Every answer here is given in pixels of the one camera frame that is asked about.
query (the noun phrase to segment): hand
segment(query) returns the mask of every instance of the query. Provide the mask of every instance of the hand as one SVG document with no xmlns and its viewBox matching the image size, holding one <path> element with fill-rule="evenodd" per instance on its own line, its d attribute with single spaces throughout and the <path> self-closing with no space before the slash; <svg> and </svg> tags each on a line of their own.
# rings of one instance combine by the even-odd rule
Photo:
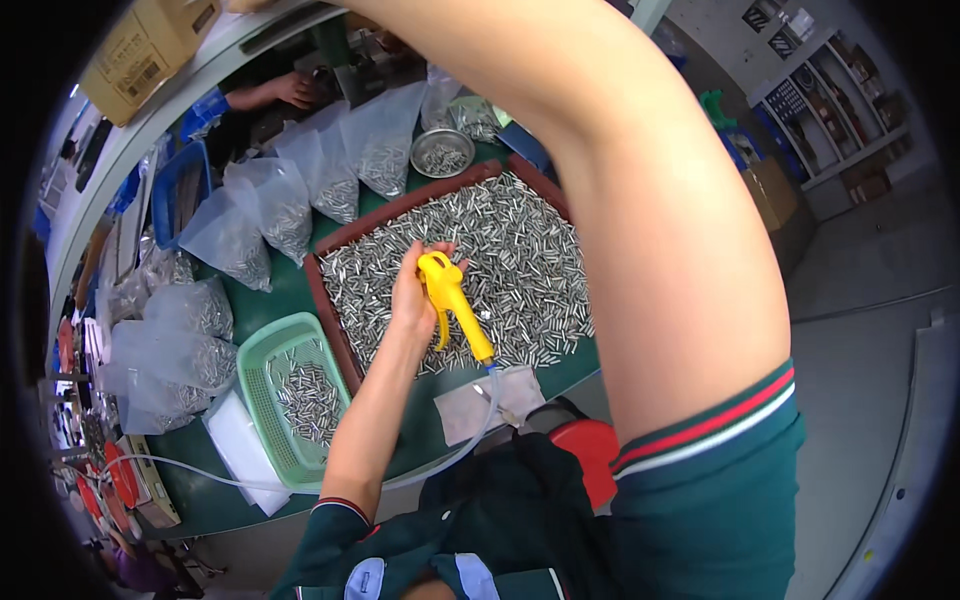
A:
<svg viewBox="0 0 960 600">
<path fill-rule="evenodd" d="M 269 86 L 275 98 L 297 108 L 310 108 L 317 100 L 313 78 L 297 71 L 271 79 Z"/>
<path fill-rule="evenodd" d="M 433 339 L 433 331 L 437 327 L 437 310 L 430 303 L 426 287 L 420 282 L 417 260 L 432 251 L 452 256 L 454 248 L 450 242 L 438 242 L 425 249 L 423 242 L 417 240 L 403 255 L 403 262 L 400 263 L 400 272 L 394 283 L 391 326 L 407 329 L 418 346 L 422 346 L 419 348 L 421 351 L 426 351 L 427 344 Z M 464 259 L 457 267 L 465 271 L 467 264 Z"/>
</svg>

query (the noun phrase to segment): yellow air blow gun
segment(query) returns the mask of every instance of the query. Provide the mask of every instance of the yellow air blow gun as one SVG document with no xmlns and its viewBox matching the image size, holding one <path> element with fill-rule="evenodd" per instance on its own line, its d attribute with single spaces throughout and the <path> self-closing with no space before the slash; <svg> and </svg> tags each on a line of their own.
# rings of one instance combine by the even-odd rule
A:
<svg viewBox="0 0 960 600">
<path fill-rule="evenodd" d="M 437 323 L 440 325 L 440 342 L 434 349 L 440 350 L 450 341 L 450 325 L 446 311 L 452 310 L 467 336 L 473 357 L 485 367 L 493 364 L 493 346 L 484 335 L 470 308 L 460 282 L 464 274 L 450 262 L 443 252 L 428 252 L 417 260 L 420 268 L 420 281 L 426 285 L 430 302 L 437 309 Z"/>
</svg>

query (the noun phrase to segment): green mesh basket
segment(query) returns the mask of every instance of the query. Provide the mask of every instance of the green mesh basket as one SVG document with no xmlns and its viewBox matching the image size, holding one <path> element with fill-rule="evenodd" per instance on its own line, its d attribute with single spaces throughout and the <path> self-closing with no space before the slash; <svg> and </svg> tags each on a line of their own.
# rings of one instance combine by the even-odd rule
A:
<svg viewBox="0 0 960 600">
<path fill-rule="evenodd" d="M 270 364 L 279 381 L 291 372 L 291 362 L 324 370 L 340 394 L 337 417 L 342 418 L 350 394 L 320 322 L 310 313 L 297 313 L 263 326 L 237 350 L 237 374 L 247 408 L 276 476 L 292 490 L 318 491 L 324 480 L 328 449 L 291 433 L 277 402 L 274 378 L 267 371 Z"/>
</svg>

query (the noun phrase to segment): striped shirt sleeve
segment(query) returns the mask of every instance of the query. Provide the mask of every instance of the striped shirt sleeve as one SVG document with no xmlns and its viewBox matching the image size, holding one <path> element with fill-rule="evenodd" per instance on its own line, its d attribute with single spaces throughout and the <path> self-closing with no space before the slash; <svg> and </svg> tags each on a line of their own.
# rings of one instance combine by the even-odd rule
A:
<svg viewBox="0 0 960 600">
<path fill-rule="evenodd" d="M 310 510 L 306 531 L 271 598 L 295 598 L 299 586 L 329 585 L 332 565 L 371 531 L 371 522 L 345 498 L 321 498 Z"/>
<path fill-rule="evenodd" d="M 777 598 L 793 574 L 796 452 L 788 360 L 712 409 L 623 446 L 612 538 L 637 597 Z"/>
</svg>

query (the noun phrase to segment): green workbench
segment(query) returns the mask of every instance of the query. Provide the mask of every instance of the green workbench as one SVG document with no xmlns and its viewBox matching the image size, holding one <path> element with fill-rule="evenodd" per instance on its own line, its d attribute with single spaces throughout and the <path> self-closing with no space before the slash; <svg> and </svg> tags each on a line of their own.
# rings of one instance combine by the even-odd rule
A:
<svg viewBox="0 0 960 600">
<path fill-rule="evenodd" d="M 505 149 L 491 144 L 477 144 L 475 163 L 497 158 L 505 161 Z M 410 169 L 407 191 L 426 185 L 430 180 Z M 385 201 L 361 186 L 360 214 L 366 214 L 384 205 Z M 328 235 L 339 224 L 314 211 L 314 244 Z M 280 317 L 307 311 L 317 313 L 310 288 L 303 271 L 293 261 L 270 248 L 273 272 L 270 294 L 254 292 L 230 277 L 224 277 L 224 287 L 233 307 L 235 332 L 233 342 L 243 344 L 257 329 Z M 203 265 L 201 278 L 218 273 Z M 581 382 L 600 367 L 593 339 L 584 339 L 574 354 L 563 357 L 560 364 L 548 369 L 537 369 L 537 379 L 546 398 L 558 396 Z M 387 477 L 396 477 L 434 461 L 450 451 L 444 442 L 440 415 L 433 398 L 483 376 L 480 369 L 442 372 L 420 377 L 413 387 L 403 425 L 400 428 L 394 459 Z M 156 456 L 182 461 L 222 477 L 229 477 L 216 448 L 206 434 L 199 418 L 186 427 L 162 436 L 148 436 L 150 450 Z M 255 504 L 250 506 L 240 491 L 217 483 L 184 468 L 156 463 L 163 484 L 177 507 L 182 524 L 169 529 L 155 529 L 140 519 L 144 532 L 151 539 L 187 538 L 209 535 L 249 527 L 258 523 L 309 510 L 315 501 L 312 494 L 294 494 L 290 501 L 271 519 L 264 516 Z"/>
</svg>

